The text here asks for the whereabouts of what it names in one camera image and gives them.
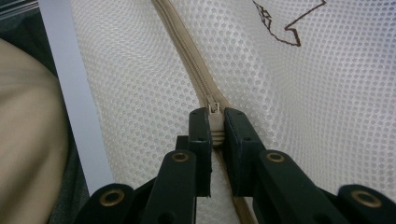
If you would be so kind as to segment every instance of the zipper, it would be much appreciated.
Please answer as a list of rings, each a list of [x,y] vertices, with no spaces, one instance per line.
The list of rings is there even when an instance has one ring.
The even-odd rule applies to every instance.
[[[230,180],[228,179],[221,153],[221,146],[225,138],[223,112],[226,107],[231,107],[231,105],[219,91],[212,76],[209,74],[204,59],[198,48],[196,48],[172,3],[169,0],[152,1],[160,13],[169,35],[173,39],[181,60],[185,64],[200,104],[207,108],[213,148],[215,149],[216,157],[219,160],[221,170],[224,173],[229,190],[231,191]],[[242,224],[256,223],[253,215],[251,215],[245,198],[235,198],[233,195],[231,195],[231,197],[240,222]]]
[[[224,141],[223,111],[225,107],[230,107],[230,104],[210,76],[203,58],[172,4],[166,0],[154,0],[154,5],[161,13],[169,35],[172,36],[182,56],[183,63],[187,65],[186,68],[200,104],[207,108],[213,147],[220,147]]]

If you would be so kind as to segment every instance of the zipper slider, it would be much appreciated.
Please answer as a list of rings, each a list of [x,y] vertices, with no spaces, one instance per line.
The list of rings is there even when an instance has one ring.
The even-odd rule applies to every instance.
[[[206,96],[210,132],[213,147],[219,147],[224,142],[224,116],[220,111],[220,103],[216,103],[212,95]]]

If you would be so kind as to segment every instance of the mesh bag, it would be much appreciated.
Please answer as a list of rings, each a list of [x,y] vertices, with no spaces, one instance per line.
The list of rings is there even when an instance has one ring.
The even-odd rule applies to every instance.
[[[321,188],[362,184],[396,200],[396,22],[391,1],[170,1],[229,103],[267,148]],[[109,162],[134,188],[158,173],[199,106],[150,1],[72,10]],[[214,160],[198,223],[237,223]]]

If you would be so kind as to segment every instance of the gray fabric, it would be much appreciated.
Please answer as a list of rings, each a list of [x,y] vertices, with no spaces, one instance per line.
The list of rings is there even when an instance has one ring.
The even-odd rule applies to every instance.
[[[69,149],[64,170],[64,181],[58,201],[49,219],[49,224],[73,223],[78,211],[89,199],[87,184],[82,173],[76,144]]]

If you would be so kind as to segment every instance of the white strip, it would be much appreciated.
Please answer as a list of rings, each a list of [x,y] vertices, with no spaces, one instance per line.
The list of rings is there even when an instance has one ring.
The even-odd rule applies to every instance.
[[[114,182],[68,0],[38,1],[88,190]]]

